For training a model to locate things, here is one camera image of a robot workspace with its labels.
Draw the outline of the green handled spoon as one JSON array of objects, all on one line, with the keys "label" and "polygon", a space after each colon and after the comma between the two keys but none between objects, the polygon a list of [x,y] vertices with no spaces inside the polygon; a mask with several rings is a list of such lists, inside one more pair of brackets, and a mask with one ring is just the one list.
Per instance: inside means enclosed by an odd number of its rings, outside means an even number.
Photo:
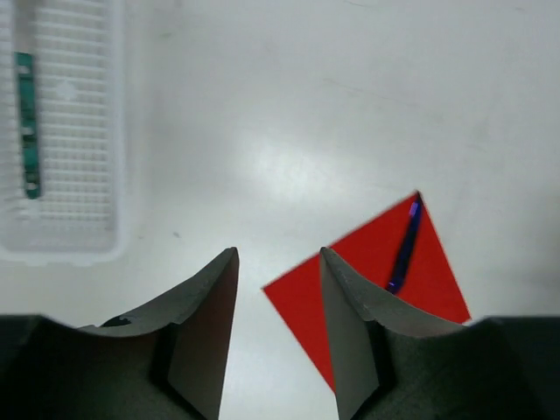
[{"label": "green handled spoon", "polygon": [[29,200],[37,200],[41,196],[42,187],[34,58],[28,52],[15,52],[14,59],[17,74],[23,187]]}]

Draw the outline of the dark blue knife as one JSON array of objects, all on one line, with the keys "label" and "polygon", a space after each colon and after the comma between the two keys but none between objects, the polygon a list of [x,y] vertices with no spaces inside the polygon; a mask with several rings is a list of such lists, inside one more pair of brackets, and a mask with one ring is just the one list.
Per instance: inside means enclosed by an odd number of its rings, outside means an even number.
[{"label": "dark blue knife", "polygon": [[407,273],[409,271],[412,255],[415,249],[418,230],[424,212],[424,201],[417,192],[415,199],[409,209],[409,222],[402,239],[402,243],[396,253],[395,262],[393,264],[390,279],[385,287],[386,291],[397,294],[405,284]]}]

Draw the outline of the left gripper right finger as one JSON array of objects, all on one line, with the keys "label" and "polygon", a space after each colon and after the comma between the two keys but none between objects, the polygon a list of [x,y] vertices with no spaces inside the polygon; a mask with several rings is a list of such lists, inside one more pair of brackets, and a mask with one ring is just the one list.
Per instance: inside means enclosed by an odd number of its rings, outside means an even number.
[{"label": "left gripper right finger", "polygon": [[463,326],[371,283],[331,248],[319,259],[337,411],[340,419],[356,419],[397,384],[389,333],[423,339]]}]

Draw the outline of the white perforated utensil tray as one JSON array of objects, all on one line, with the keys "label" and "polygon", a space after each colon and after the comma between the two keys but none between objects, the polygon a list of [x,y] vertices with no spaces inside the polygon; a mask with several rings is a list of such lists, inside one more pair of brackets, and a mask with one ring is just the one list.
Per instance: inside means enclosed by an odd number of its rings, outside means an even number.
[{"label": "white perforated utensil tray", "polygon": [[[124,4],[1,4],[1,257],[90,265],[123,249]],[[42,193],[23,183],[15,52],[34,58]]]}]

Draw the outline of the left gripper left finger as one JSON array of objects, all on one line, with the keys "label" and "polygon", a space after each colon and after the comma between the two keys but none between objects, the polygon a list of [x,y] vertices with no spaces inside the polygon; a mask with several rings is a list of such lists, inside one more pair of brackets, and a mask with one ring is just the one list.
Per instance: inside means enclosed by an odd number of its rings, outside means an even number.
[{"label": "left gripper left finger", "polygon": [[219,417],[239,276],[226,248],[191,278],[104,324],[80,330],[132,338],[154,334],[150,381],[203,419]]}]

